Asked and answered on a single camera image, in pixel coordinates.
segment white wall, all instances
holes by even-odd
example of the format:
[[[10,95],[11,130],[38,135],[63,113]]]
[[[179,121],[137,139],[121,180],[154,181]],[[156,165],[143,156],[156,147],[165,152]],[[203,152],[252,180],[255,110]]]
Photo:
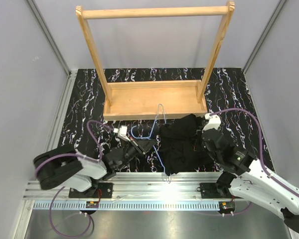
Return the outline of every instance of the white wall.
[[[226,0],[35,0],[70,69],[94,68],[75,6],[225,5]],[[278,0],[235,0],[217,67],[243,67]],[[206,67],[221,16],[90,20],[104,68]]]
[[[246,80],[277,172],[299,187],[299,0],[287,2]]]
[[[14,229],[65,81],[25,1],[0,1],[0,239]]]

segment black cloth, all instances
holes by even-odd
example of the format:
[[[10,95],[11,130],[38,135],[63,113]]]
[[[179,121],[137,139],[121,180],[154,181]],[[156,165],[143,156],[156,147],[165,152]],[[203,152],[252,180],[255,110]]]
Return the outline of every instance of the black cloth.
[[[202,148],[201,136],[197,135],[200,125],[201,118],[191,114],[159,128],[159,153],[167,175],[192,172],[195,168],[213,162]]]

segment black marble tabletop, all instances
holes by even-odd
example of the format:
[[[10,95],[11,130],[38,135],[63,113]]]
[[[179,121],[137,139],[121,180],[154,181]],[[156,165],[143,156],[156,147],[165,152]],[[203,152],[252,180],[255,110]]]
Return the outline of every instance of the black marble tabletop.
[[[164,80],[195,80],[202,79],[203,68],[151,68],[151,69],[106,69],[105,76],[108,82],[133,81],[164,81]],[[245,77],[240,68],[214,68],[205,91],[206,104],[209,112],[237,107],[250,111],[254,115],[255,109]],[[96,143],[89,135],[86,123],[88,120],[99,120],[108,125],[139,126],[137,136],[147,136],[152,120],[109,121],[103,119],[105,95],[102,90],[95,69],[80,69],[78,71],[71,99],[64,120],[59,146],[66,143],[74,145],[80,152],[98,158]],[[222,124],[220,131],[231,139],[237,146],[242,146],[252,153],[259,154],[258,130],[253,120],[240,112],[228,112],[220,115]],[[101,144],[103,153],[110,148],[120,146],[120,141],[112,134],[98,125],[92,131]],[[263,156],[265,164],[273,170],[268,149],[263,139]],[[154,151],[146,158],[136,158],[122,169],[122,172],[162,172],[163,168]],[[221,171],[217,164],[206,165],[194,171],[214,172]]]

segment wooden frame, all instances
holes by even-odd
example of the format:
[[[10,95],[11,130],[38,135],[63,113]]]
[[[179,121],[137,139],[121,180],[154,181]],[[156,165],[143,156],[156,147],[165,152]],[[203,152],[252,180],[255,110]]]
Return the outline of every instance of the wooden frame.
[[[158,104],[164,105],[166,117],[170,119],[207,113],[204,92],[234,9],[233,1],[228,1],[226,6],[206,7],[83,10],[77,6],[76,15],[106,96],[104,119],[152,120]],[[107,83],[88,19],[211,15],[222,15],[222,19],[202,80]]]

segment wooden base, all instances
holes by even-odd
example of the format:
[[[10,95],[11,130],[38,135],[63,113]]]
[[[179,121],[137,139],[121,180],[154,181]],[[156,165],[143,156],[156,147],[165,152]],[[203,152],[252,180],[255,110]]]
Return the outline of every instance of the wooden base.
[[[109,83],[112,105],[104,105],[105,120],[153,120],[158,104],[164,105],[166,117],[176,119],[188,114],[207,113],[205,98],[197,102],[201,80]],[[163,118],[162,109],[159,119]]]

